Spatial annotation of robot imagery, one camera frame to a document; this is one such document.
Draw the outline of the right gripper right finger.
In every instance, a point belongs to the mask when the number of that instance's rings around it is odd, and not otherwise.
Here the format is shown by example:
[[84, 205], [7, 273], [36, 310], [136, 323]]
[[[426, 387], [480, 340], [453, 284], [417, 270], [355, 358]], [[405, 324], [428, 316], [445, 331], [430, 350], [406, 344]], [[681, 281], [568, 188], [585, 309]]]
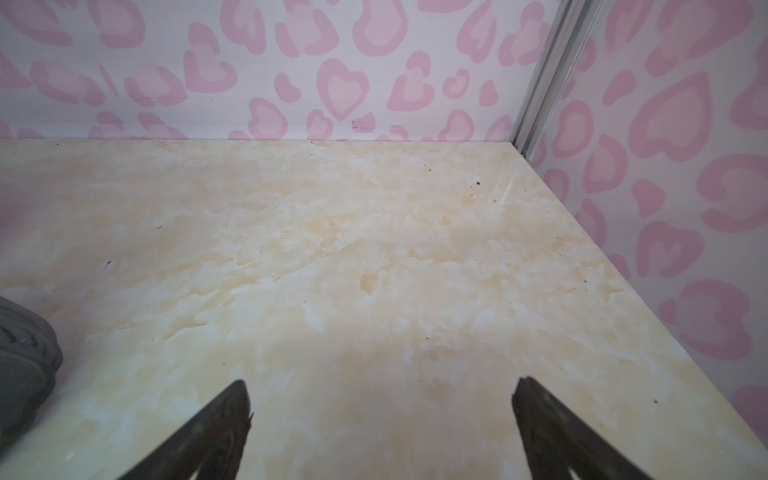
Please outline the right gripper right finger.
[[535, 378], [519, 379], [511, 406], [533, 479], [650, 480]]

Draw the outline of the right aluminium frame post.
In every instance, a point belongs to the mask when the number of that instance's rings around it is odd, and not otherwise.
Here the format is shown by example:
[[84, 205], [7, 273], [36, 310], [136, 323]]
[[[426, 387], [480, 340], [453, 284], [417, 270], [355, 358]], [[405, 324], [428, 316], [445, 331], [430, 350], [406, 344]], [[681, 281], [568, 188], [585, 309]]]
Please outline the right aluminium frame post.
[[602, 5], [600, 0], [564, 1], [556, 11], [510, 137], [526, 160], [535, 153]]

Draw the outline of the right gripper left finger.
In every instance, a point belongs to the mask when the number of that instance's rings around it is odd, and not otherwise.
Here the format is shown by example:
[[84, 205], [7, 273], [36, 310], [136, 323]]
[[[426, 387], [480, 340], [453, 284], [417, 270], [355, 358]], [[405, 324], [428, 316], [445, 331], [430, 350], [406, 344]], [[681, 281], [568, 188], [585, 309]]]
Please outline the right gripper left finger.
[[234, 479], [251, 428], [246, 383], [228, 385], [124, 479]]

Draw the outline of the red grey glass vase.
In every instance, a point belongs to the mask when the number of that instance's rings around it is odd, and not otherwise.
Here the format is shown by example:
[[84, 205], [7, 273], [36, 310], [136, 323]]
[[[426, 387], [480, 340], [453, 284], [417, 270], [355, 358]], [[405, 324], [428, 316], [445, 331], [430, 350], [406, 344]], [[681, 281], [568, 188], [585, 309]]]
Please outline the red grey glass vase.
[[1, 299], [1, 449], [31, 427], [50, 396], [63, 354], [53, 327], [35, 312]]

